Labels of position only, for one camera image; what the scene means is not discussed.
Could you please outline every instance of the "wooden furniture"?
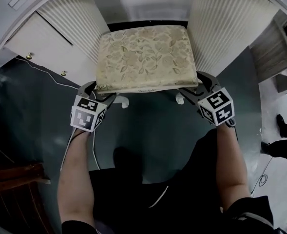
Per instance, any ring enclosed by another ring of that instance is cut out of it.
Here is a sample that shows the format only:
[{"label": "wooden furniture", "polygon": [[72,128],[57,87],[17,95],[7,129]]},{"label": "wooden furniture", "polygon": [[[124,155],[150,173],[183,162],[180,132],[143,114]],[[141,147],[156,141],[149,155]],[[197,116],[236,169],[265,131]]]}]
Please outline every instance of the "wooden furniture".
[{"label": "wooden furniture", "polygon": [[0,165],[0,192],[32,182],[50,183],[44,176],[42,164],[30,162],[26,165]]},{"label": "wooden furniture", "polygon": [[54,233],[37,182],[49,182],[41,163],[18,165],[0,150],[0,227],[13,234]]},{"label": "wooden furniture", "polygon": [[279,93],[287,93],[287,21],[276,17],[250,46],[258,81],[275,77]]}]

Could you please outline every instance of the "person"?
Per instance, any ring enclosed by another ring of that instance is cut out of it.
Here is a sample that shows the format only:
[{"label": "person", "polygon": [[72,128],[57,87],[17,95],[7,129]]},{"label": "person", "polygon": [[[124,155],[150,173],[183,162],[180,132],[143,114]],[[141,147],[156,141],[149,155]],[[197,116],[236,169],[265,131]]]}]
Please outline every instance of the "person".
[{"label": "person", "polygon": [[[281,115],[277,115],[276,123],[281,137],[287,137],[287,124]],[[272,157],[287,158],[287,139],[276,141],[272,144],[261,142],[261,152]]]},{"label": "person", "polygon": [[282,138],[287,138],[287,124],[284,122],[284,119],[281,115],[276,116],[276,123],[280,130],[280,136]]},{"label": "person", "polygon": [[115,168],[88,172],[88,136],[76,130],[60,173],[63,234],[274,232],[268,197],[250,197],[233,128],[210,130],[182,170],[157,184],[142,184],[141,159],[122,147]]}]

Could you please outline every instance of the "fiducial marker cube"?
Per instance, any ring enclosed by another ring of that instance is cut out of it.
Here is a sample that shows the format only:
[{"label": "fiducial marker cube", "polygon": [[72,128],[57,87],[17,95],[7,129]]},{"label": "fiducial marker cube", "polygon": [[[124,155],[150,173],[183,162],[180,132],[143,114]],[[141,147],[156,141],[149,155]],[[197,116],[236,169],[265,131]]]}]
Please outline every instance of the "fiducial marker cube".
[{"label": "fiducial marker cube", "polygon": [[233,100],[225,88],[200,100],[198,106],[202,116],[215,126],[234,117]]},{"label": "fiducial marker cube", "polygon": [[76,96],[72,106],[71,126],[93,132],[102,122],[107,105]]}]

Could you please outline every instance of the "louvered cabinet door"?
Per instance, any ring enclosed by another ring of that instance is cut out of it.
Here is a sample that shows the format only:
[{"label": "louvered cabinet door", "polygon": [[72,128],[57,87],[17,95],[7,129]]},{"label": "louvered cabinet door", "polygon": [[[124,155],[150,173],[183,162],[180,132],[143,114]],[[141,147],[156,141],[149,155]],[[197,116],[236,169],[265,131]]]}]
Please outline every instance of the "louvered cabinet door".
[{"label": "louvered cabinet door", "polygon": [[96,80],[96,66],[76,46],[65,39],[42,16],[34,13],[11,37],[5,47],[22,57],[31,55],[31,62],[84,85]]},{"label": "louvered cabinet door", "polygon": [[277,11],[268,0],[193,0],[187,30],[196,69],[220,74]]},{"label": "louvered cabinet door", "polygon": [[37,12],[96,67],[100,39],[110,30],[94,0],[49,0]]}]

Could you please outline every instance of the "upholstered stool seat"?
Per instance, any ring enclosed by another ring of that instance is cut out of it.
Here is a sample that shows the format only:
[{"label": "upholstered stool seat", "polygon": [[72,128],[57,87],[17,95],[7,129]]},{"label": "upholstered stool seat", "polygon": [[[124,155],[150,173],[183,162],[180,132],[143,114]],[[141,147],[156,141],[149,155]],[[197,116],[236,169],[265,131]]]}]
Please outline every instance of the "upholstered stool seat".
[{"label": "upholstered stool seat", "polygon": [[99,94],[197,87],[186,29],[158,25],[103,35],[96,84]]}]

